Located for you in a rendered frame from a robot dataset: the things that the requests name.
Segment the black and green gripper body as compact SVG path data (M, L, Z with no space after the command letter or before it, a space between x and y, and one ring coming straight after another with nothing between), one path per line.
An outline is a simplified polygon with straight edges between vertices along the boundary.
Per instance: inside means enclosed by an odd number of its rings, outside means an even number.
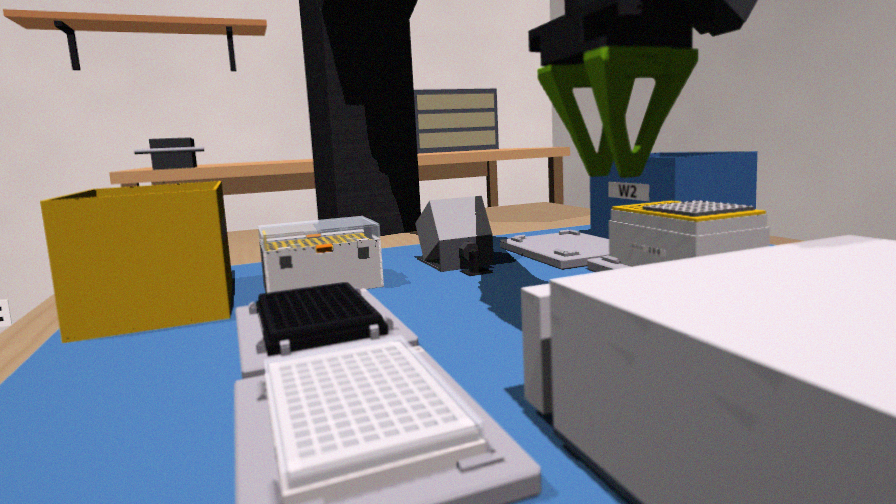
M564 6L564 15L528 31L529 52L540 53L541 66L584 64L585 52L609 46L693 48L692 22L715 19L715 0L564 0Z

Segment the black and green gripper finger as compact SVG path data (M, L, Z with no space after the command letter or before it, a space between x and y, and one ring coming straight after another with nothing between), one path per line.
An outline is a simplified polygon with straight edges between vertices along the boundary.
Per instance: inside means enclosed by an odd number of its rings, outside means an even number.
M584 53L584 64L621 178L642 174L659 131L698 62L698 49L609 46ZM655 86L631 151L624 78L653 78Z
M537 69L538 81L567 128L580 158L591 177L607 176L613 157L602 125L598 152L594 148L573 88L591 88L585 64L548 65ZM624 78L625 115L635 78Z

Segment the blue bin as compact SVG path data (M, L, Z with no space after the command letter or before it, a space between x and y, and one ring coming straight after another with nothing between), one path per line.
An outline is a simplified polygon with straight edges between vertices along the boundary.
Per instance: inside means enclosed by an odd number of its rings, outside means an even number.
M757 156L758 151L650 153L642 175L630 178L621 178L613 162L609 175L590 177L591 235L608 239L614 206L699 200L756 210Z

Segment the blue bench mat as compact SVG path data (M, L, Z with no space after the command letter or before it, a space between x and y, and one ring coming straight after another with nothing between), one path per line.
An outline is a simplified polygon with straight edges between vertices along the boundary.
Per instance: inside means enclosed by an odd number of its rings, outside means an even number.
M493 273L440 272L420 244L381 248L366 289L541 467L510 504L632 504L524 399L521 288L595 273L500 247ZM60 328L0 384L0 504L235 504L236 307L266 293L262 264L232 265L230 318L62 343Z

